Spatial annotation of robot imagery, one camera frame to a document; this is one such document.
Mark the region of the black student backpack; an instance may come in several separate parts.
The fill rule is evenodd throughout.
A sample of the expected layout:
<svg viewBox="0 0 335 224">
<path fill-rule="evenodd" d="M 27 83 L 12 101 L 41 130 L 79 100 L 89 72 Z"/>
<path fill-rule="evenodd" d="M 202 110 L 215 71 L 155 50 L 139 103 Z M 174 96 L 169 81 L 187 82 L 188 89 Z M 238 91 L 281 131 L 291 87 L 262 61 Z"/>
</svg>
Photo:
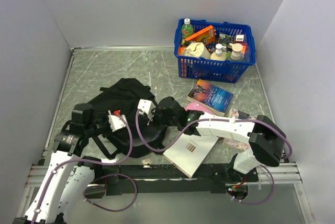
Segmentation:
<svg viewBox="0 0 335 224">
<path fill-rule="evenodd" d="M 109 88 L 101 87 L 100 94 L 92 98 L 88 103 L 93 106 L 96 114 L 108 114 L 108 111 L 121 110 L 121 114 L 126 116 L 133 139 L 133 148 L 130 154 L 132 158 L 141 158 L 148 155 L 149 150 L 140 140 L 135 125 L 135 114 L 140 99 L 151 100 L 157 105 L 155 96 L 150 92 L 150 87 L 143 85 L 136 78 L 121 78 Z M 117 154 L 126 155 L 129 151 L 129 134 L 126 128 L 112 132 L 105 137 L 116 151 L 109 153 L 99 137 L 93 140 L 108 159 L 114 159 Z"/>
</svg>

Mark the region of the white square notebook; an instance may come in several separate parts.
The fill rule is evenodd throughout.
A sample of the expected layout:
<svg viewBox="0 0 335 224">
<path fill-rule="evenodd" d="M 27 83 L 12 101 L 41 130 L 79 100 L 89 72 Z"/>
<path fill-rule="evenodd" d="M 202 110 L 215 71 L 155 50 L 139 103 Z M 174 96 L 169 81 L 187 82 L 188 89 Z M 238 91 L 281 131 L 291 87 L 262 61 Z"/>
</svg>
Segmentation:
<svg viewBox="0 0 335 224">
<path fill-rule="evenodd" d="M 182 134 L 163 156 L 188 178 L 192 178 L 217 140 L 214 136 Z"/>
</svg>

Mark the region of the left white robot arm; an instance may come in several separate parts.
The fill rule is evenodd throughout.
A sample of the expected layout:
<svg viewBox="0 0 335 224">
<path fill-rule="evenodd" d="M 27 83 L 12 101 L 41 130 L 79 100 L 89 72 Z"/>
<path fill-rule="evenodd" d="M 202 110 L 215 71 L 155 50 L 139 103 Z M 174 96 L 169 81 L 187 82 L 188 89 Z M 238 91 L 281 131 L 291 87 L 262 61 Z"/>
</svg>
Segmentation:
<svg viewBox="0 0 335 224">
<path fill-rule="evenodd" d="M 90 138 L 97 138 L 106 121 L 100 119 L 91 104 L 77 104 L 71 119 L 56 135 L 50 163 L 31 205 L 14 223 L 65 223 L 76 196 L 104 175 L 101 159 L 81 157 Z"/>
</svg>

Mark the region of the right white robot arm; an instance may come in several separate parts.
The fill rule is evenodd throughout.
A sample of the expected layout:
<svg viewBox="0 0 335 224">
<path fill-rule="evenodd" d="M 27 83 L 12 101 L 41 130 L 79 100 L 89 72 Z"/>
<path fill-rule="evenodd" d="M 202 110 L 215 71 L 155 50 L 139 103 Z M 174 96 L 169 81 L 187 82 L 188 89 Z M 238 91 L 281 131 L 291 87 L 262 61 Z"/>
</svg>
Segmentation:
<svg viewBox="0 0 335 224">
<path fill-rule="evenodd" d="M 249 147 L 231 160 L 228 174 L 234 181 L 242 180 L 260 165 L 277 167 L 282 159 L 286 135 L 265 115 L 256 119 L 221 117 L 186 110 L 173 97 L 161 100 L 151 112 L 155 124 L 177 127 L 183 135 L 213 136 L 247 144 Z"/>
</svg>

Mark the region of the beige crumpled paper bag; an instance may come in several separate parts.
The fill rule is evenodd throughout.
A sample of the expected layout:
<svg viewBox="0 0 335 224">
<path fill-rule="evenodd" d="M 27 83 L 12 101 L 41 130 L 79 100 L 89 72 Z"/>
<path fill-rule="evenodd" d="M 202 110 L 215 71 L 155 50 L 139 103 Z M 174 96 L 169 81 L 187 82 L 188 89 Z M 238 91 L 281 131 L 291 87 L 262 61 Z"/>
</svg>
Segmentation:
<svg viewBox="0 0 335 224">
<path fill-rule="evenodd" d="M 202 42 L 191 43 L 181 52 L 182 56 L 210 59 L 210 53 Z"/>
</svg>

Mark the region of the pink cartoon pencil case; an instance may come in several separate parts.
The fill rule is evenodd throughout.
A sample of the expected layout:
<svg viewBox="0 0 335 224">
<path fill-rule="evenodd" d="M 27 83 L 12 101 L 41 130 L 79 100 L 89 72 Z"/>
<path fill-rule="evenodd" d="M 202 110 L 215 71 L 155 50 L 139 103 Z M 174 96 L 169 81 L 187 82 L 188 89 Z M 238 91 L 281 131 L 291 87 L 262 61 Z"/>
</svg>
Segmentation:
<svg viewBox="0 0 335 224">
<path fill-rule="evenodd" d="M 214 115 L 212 111 L 207 109 L 205 106 L 200 104 L 199 102 L 190 102 L 186 107 L 185 110 L 197 110 L 197 111 L 202 111 L 204 113 L 209 113 L 211 115 Z"/>
</svg>

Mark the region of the blue sunset cover book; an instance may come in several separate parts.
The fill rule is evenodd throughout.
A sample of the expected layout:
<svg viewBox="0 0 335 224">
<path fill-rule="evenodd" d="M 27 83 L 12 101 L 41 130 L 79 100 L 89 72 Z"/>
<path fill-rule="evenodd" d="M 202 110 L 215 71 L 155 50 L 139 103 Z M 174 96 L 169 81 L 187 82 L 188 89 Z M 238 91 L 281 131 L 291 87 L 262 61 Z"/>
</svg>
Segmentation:
<svg viewBox="0 0 335 224">
<path fill-rule="evenodd" d="M 187 96 L 190 102 L 198 102 L 212 113 L 224 116 L 233 98 L 233 93 L 208 83 L 197 80 Z"/>
</svg>

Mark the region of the floral cover book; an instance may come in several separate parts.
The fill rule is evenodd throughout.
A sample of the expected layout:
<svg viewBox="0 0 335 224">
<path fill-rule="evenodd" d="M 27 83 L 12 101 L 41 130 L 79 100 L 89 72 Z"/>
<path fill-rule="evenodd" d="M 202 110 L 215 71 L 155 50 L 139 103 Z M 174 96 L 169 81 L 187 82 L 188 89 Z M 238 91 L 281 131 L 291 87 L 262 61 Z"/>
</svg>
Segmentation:
<svg viewBox="0 0 335 224">
<path fill-rule="evenodd" d="M 235 117 L 235 119 L 251 119 L 252 116 L 248 113 L 242 112 L 240 110 L 237 110 L 235 108 L 231 108 L 229 110 L 229 118 Z M 236 149 L 237 152 L 243 152 L 247 150 L 250 146 L 246 143 L 243 143 L 241 141 L 233 140 L 233 139 L 227 139 L 224 138 L 223 144 L 225 146 L 231 147 Z"/>
</svg>

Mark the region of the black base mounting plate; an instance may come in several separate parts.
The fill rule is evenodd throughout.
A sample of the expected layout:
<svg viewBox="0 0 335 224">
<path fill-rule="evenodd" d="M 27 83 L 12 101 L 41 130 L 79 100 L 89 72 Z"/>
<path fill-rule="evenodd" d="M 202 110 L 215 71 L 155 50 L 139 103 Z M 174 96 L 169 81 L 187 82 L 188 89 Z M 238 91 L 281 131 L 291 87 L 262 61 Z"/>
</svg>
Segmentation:
<svg viewBox="0 0 335 224">
<path fill-rule="evenodd" d="M 229 164 L 220 163 L 201 164 L 191 178 L 171 164 L 103 166 L 98 169 L 95 178 L 106 185 L 107 196 L 133 193 L 132 182 L 121 174 L 134 180 L 138 193 L 224 194 L 228 185 L 259 181 L 256 169 L 243 175 L 233 171 Z"/>
</svg>

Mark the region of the white pump lotion bottle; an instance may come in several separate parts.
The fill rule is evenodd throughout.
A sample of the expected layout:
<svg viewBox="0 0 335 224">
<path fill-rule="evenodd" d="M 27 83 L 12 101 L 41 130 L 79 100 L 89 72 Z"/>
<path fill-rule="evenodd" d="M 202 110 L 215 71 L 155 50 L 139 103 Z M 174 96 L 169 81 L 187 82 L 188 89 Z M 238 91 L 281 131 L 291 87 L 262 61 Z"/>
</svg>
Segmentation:
<svg viewBox="0 0 335 224">
<path fill-rule="evenodd" d="M 215 51 L 211 54 L 210 59 L 215 61 L 226 61 L 227 47 L 221 43 L 216 44 Z"/>
</svg>

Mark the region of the green drink bottle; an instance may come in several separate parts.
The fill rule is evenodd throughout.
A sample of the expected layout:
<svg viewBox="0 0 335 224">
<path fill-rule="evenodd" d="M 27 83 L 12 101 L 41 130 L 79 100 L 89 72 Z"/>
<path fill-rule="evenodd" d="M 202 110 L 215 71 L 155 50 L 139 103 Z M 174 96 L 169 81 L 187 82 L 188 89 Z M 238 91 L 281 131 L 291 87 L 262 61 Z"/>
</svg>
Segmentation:
<svg viewBox="0 0 335 224">
<path fill-rule="evenodd" d="M 189 18 L 184 19 L 184 23 L 181 29 L 182 39 L 186 39 L 194 33 L 193 25 L 191 24 L 191 20 Z"/>
</svg>

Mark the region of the orange snack box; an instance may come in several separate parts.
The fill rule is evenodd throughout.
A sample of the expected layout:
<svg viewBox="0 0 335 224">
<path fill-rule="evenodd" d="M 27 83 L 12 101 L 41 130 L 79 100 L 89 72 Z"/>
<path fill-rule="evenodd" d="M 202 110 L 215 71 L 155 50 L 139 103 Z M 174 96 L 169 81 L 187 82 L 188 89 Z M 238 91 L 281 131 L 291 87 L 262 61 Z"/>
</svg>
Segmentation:
<svg viewBox="0 0 335 224">
<path fill-rule="evenodd" d="M 194 33 L 193 35 L 184 39 L 185 42 L 202 42 L 204 45 L 213 43 L 216 40 L 216 31 L 213 25 Z"/>
</svg>

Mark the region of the dark green packet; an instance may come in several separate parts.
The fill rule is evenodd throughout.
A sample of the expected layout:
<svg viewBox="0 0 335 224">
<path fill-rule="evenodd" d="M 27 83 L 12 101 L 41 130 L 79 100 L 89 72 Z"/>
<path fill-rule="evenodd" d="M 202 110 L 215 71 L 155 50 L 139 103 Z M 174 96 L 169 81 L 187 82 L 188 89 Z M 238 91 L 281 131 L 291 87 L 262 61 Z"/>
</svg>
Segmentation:
<svg viewBox="0 0 335 224">
<path fill-rule="evenodd" d="M 232 52 L 230 44 L 234 44 L 234 38 L 228 34 L 220 32 L 218 36 L 218 43 L 222 46 L 226 46 L 227 52 Z"/>
</svg>

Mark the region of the beige cap pump bottle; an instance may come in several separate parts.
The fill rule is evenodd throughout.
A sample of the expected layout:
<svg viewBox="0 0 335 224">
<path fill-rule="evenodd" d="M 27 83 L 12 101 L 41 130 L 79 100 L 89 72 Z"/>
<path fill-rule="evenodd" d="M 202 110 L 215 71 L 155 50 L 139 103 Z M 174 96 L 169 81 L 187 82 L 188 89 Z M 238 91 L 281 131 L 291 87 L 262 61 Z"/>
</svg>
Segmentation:
<svg viewBox="0 0 335 224">
<path fill-rule="evenodd" d="M 232 52 L 230 56 L 227 57 L 229 61 L 243 62 L 243 45 L 240 43 L 229 43 L 231 46 Z"/>
</svg>

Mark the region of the aluminium rail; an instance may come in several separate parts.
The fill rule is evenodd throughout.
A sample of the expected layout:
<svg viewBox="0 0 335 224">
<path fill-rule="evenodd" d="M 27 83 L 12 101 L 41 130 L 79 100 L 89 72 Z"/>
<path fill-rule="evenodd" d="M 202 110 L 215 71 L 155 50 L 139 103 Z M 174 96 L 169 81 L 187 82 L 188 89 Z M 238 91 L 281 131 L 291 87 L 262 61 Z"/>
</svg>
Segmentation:
<svg viewBox="0 0 335 224">
<path fill-rule="evenodd" d="M 303 180 L 296 163 L 281 163 L 278 167 L 266 167 L 274 178 L 275 184 L 302 184 Z M 40 187 L 48 166 L 33 165 L 28 174 L 25 187 Z M 269 173 L 264 168 L 257 168 L 260 183 L 271 182 Z"/>
</svg>

